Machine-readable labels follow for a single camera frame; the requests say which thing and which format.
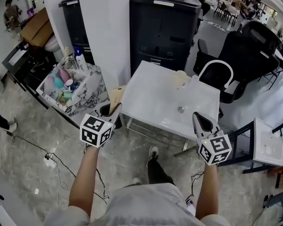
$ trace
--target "black cable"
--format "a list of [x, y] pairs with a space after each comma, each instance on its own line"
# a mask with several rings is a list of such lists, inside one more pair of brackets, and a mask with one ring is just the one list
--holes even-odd
[[103, 182], [103, 180], [102, 180], [102, 177], [101, 177], [101, 175], [100, 175], [100, 172], [99, 172], [99, 170], [98, 170], [98, 169], [96, 169], [96, 171], [98, 172], [98, 175], [99, 175], [100, 181], [102, 182], [103, 187], [104, 187], [103, 197], [104, 197], [104, 199], [110, 199], [108, 195], [105, 195], [105, 193], [106, 193], [106, 187], [105, 187], [105, 184], [104, 184], [104, 182]]
[[46, 150], [45, 150], [45, 149], [43, 149], [42, 147], [39, 147], [38, 145], [36, 145], [36, 144], [34, 144], [34, 143], [32, 143], [32, 142], [30, 142], [30, 141], [28, 141], [28, 140], [26, 140], [26, 139], [24, 139], [24, 138], [22, 138], [22, 137], [14, 136], [14, 135], [13, 135], [13, 134], [11, 134], [11, 133], [10, 133], [10, 136], [12, 136], [12, 137], [13, 137], [13, 142], [15, 142], [15, 139], [16, 139], [16, 138], [19, 138], [19, 139], [21, 139], [21, 140], [26, 141], [27, 143], [30, 143], [30, 144], [32, 144], [32, 145], [34, 145], [34, 146], [38, 147], [39, 149], [43, 150], [44, 152], [48, 153], [48, 151], [46, 151]]
[[192, 180], [192, 185], [191, 185], [191, 194], [187, 197], [187, 199], [191, 196], [194, 196], [194, 191], [193, 191], [193, 186], [194, 186], [194, 182], [196, 180], [198, 180], [202, 175], [204, 174], [204, 171], [203, 172], [198, 172], [196, 173], [195, 175], [191, 176], [191, 180]]
[[57, 155], [55, 155], [54, 153], [47, 153], [47, 154], [45, 155], [45, 158], [50, 158], [51, 155], [54, 155], [56, 158], [58, 158], [58, 160], [63, 164], [63, 166], [66, 167], [66, 168], [68, 169], [68, 171], [70, 171], [71, 174], [76, 178], [76, 175], [69, 169], [69, 167], [66, 166], [66, 165], [62, 162], [62, 160], [61, 160]]
[[262, 212], [259, 214], [258, 217], [256, 217], [256, 219], [254, 220], [253, 224], [251, 226], [254, 226], [254, 223], [256, 222], [256, 220], [261, 216], [261, 214], [263, 213], [264, 209], [262, 210]]
[[[45, 152], [46, 152], [45, 158], [48, 158], [48, 159], [49, 159], [51, 155], [54, 155], [54, 156], [55, 156], [56, 158], [58, 158], [58, 160], [63, 164], [63, 166], [66, 167], [66, 168], [68, 169], [68, 171], [70, 171], [71, 174], [76, 178], [76, 175], [69, 169], [69, 167], [66, 166], [66, 165], [62, 162], [62, 160], [61, 160], [57, 155], [55, 155], [54, 153], [50, 153], [50, 152], [46, 151], [44, 148], [42, 148], [42, 147], [40, 147], [40, 146], [38, 146], [38, 145], [36, 145], [36, 144], [34, 144], [34, 143], [32, 143], [32, 142], [26, 140], [26, 139], [24, 139], [24, 138], [22, 138], [22, 137], [20, 137], [20, 136], [14, 136], [14, 135], [11, 134], [10, 132], [7, 132], [7, 134], [8, 134], [9, 136], [13, 137], [13, 139], [12, 139], [12, 142], [13, 142], [13, 143], [15, 142], [16, 138], [19, 138], [19, 139], [21, 139], [21, 140], [23, 140], [23, 141], [26, 141], [26, 142], [29, 143], [29, 144], [32, 144], [32, 145], [35, 146], [35, 147], [38, 147], [38, 148], [41, 149], [41, 150], [45, 151]], [[102, 182], [103, 187], [104, 187], [104, 198], [102, 198], [102, 197], [101, 197], [100, 195], [98, 195], [96, 192], [94, 192], [94, 194], [97, 195], [99, 198], [101, 198], [101, 199], [107, 204], [107, 202], [105, 201], [105, 199], [109, 199], [109, 196], [108, 196], [108, 195], [105, 195], [105, 192], [106, 192], [106, 190], [105, 190], [105, 184], [104, 184], [104, 182], [103, 182], [103, 180], [102, 180], [102, 178], [101, 178], [101, 175], [100, 175], [99, 170], [96, 169], [96, 171], [97, 171], [97, 173], [99, 174], [100, 181]]]

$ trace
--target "power strip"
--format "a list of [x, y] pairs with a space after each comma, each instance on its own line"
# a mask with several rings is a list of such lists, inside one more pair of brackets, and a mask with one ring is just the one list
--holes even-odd
[[45, 161], [46, 166], [55, 168], [57, 166], [57, 163], [52, 159], [53, 155], [50, 155], [49, 159], [43, 158], [43, 161]]

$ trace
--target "person's wrist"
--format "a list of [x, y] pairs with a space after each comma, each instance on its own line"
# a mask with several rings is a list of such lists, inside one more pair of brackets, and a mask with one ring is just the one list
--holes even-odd
[[99, 151], [100, 151], [100, 147], [97, 148], [95, 146], [90, 145], [86, 147], [85, 154], [86, 153], [99, 153]]

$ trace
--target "gray shirt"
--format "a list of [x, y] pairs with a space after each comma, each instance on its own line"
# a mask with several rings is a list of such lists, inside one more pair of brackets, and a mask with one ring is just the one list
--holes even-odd
[[90, 223], [86, 212], [70, 206], [49, 214], [44, 226], [229, 226], [225, 218], [209, 215], [201, 221], [187, 209], [178, 188], [170, 183], [118, 189], [106, 213]]

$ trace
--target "sneaker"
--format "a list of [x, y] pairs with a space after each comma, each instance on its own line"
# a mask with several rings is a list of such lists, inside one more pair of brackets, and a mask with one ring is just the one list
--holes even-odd
[[13, 133], [17, 129], [17, 123], [14, 123], [9, 126], [9, 130], [7, 130], [10, 133]]
[[157, 146], [150, 147], [149, 160], [151, 160], [151, 159], [154, 159], [154, 160], [158, 159], [158, 148], [157, 148]]
[[16, 123], [16, 119], [15, 118], [13, 118], [10, 121], [8, 121], [9, 126], [11, 126], [14, 123]]
[[263, 202], [263, 208], [264, 208], [264, 209], [266, 208], [266, 202], [267, 202], [267, 200], [268, 200], [268, 195], [266, 195], [266, 196], [264, 197], [264, 202]]

